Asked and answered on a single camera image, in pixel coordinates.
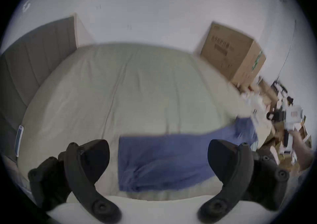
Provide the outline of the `person's right hand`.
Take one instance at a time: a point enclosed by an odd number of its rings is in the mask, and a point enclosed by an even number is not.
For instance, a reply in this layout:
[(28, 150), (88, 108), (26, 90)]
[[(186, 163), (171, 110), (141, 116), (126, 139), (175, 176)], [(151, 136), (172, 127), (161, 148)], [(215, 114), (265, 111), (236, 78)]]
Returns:
[(300, 133), (296, 130), (288, 130), (289, 134), (293, 137), (293, 150), (295, 150), (298, 155), (307, 155), (310, 152), (310, 148), (308, 148), (305, 143), (303, 143)]

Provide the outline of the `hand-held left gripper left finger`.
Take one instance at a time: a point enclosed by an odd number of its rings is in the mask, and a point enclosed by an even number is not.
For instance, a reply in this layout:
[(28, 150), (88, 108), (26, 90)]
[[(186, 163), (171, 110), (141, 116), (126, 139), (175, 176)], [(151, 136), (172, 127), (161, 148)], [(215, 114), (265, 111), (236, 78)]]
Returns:
[(109, 160), (106, 140), (93, 140), (80, 146), (70, 143), (58, 158), (49, 157), (28, 172), (36, 205), (44, 211), (53, 210), (73, 193), (95, 219), (106, 224), (118, 223), (121, 210), (95, 188)]

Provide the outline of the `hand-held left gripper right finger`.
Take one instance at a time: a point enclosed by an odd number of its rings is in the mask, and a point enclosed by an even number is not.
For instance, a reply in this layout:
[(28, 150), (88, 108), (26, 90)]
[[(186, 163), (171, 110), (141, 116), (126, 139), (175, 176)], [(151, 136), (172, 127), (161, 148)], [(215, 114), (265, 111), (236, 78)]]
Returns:
[(223, 186), (198, 210), (200, 222), (220, 221), (240, 201), (255, 202), (271, 211), (281, 207), (289, 173), (274, 159), (252, 151), (248, 143), (214, 139), (208, 146), (208, 163)]

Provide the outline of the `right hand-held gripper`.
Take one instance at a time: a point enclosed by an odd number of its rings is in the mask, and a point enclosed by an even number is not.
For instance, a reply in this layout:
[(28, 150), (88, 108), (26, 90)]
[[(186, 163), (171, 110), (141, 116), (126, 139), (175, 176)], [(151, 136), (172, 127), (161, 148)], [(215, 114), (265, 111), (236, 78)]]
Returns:
[(266, 118), (272, 121), (272, 124), (282, 125), (283, 146), (292, 147), (293, 136), (289, 131), (295, 129), (295, 124), (301, 123), (304, 115), (303, 109), (299, 105), (288, 106), (279, 111), (267, 112)]

